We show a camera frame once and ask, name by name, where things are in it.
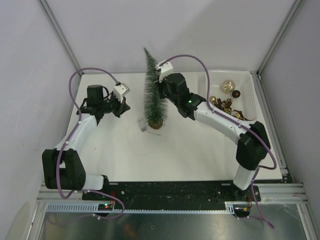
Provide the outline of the small green christmas tree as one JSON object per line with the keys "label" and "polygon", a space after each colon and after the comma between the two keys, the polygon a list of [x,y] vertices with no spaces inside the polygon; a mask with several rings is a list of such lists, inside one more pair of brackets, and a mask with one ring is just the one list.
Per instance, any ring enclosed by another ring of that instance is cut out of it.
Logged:
{"label": "small green christmas tree", "polygon": [[156,70],[157,61],[145,47],[143,51],[146,59],[143,96],[144,118],[152,129],[159,130],[167,119],[168,104],[166,99],[160,99],[156,89],[159,75]]}

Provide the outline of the clear fairy light battery box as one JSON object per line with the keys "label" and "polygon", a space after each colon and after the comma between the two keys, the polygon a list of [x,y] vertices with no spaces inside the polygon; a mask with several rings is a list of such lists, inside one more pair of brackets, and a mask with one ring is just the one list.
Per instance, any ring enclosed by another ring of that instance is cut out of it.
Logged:
{"label": "clear fairy light battery box", "polygon": [[145,119],[139,119],[137,123],[138,123],[138,127],[142,133],[147,131],[148,122]]}

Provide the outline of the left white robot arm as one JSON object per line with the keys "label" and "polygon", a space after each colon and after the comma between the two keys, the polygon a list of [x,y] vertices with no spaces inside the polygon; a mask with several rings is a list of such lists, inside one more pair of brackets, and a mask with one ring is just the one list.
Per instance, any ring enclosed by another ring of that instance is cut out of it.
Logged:
{"label": "left white robot arm", "polygon": [[129,91],[124,83],[116,84],[112,92],[102,85],[87,87],[87,97],[77,108],[78,120],[73,129],[53,149],[42,153],[44,182],[48,189],[93,190],[100,200],[110,196],[111,188],[106,184],[108,178],[87,173],[80,152],[104,115],[112,113],[119,118],[130,110],[125,98]]}

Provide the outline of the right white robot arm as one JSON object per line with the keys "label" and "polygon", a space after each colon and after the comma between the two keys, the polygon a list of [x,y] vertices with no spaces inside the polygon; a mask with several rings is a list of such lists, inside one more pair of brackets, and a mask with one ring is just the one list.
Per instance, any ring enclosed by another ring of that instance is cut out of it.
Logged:
{"label": "right white robot arm", "polygon": [[265,126],[259,121],[238,120],[218,108],[210,109],[204,97],[190,92],[181,73],[160,75],[155,85],[160,98],[173,103],[182,117],[212,127],[237,145],[235,158],[239,166],[230,194],[242,201],[249,194],[256,169],[271,149]]}

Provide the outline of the white plastic basket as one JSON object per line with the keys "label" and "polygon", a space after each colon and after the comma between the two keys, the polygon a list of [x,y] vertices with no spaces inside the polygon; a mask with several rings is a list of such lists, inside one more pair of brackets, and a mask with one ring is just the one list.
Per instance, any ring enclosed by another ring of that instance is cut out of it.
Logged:
{"label": "white plastic basket", "polygon": [[[231,108],[242,111],[243,116],[251,121],[259,119],[258,99],[253,83],[253,77],[249,71],[238,70],[210,70],[210,95],[221,101],[232,99]],[[240,92],[240,97],[233,98],[231,92],[222,90],[223,83],[231,81],[235,89]]]}

